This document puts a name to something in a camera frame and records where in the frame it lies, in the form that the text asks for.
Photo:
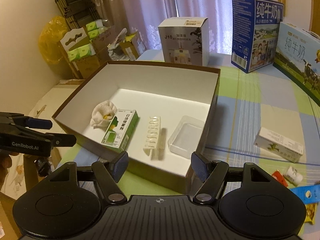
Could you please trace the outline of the left hand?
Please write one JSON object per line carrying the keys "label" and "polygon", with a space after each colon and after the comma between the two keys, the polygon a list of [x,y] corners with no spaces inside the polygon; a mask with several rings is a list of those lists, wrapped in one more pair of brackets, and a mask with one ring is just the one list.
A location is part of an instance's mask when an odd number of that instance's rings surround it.
{"label": "left hand", "polygon": [[5,178],[8,174],[8,169],[12,167],[12,156],[17,156],[19,153],[11,152],[9,154],[1,153],[0,158],[0,188],[2,188]]}

